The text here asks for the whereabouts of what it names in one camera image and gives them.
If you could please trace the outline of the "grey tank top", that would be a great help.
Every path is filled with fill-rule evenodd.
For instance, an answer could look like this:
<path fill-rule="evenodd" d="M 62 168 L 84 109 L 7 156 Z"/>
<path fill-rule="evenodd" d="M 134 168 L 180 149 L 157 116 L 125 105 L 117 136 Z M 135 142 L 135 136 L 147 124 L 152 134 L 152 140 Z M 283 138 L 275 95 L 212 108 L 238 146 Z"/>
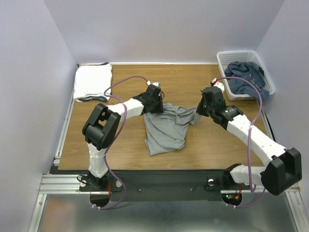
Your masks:
<path fill-rule="evenodd" d="M 195 125 L 201 115 L 197 108 L 163 105 L 164 112 L 144 115 L 147 138 L 144 140 L 149 156 L 180 150 L 184 147 L 190 125 Z"/>

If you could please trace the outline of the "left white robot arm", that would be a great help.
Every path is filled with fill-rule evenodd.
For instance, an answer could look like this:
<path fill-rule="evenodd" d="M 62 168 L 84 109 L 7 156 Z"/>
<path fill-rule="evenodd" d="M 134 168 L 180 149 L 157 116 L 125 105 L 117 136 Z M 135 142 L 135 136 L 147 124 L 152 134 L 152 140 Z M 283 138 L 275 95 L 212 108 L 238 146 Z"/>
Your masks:
<path fill-rule="evenodd" d="M 145 113 L 163 112 L 163 96 L 158 82 L 147 83 L 144 93 L 132 97 L 124 103 L 106 106 L 96 105 L 86 121 L 82 134 L 89 149 L 89 168 L 85 185 L 103 190 L 107 186 L 108 168 L 104 161 L 108 147 L 116 138 L 119 124 L 126 119 L 141 116 Z"/>

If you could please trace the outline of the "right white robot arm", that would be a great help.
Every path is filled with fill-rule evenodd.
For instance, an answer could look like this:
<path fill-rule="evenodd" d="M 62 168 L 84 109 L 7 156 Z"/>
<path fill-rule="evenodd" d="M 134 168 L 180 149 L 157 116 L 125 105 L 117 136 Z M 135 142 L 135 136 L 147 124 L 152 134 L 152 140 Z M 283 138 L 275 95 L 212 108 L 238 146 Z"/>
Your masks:
<path fill-rule="evenodd" d="M 244 142 L 262 161 L 262 167 L 235 164 L 225 170 L 223 185 L 232 189 L 238 184 L 263 186 L 278 196 L 302 179 L 301 154 L 296 148 L 287 149 L 252 125 L 236 106 L 227 106 L 222 90 L 212 86 L 202 90 L 197 107 L 201 116 L 211 117 L 214 123 Z"/>

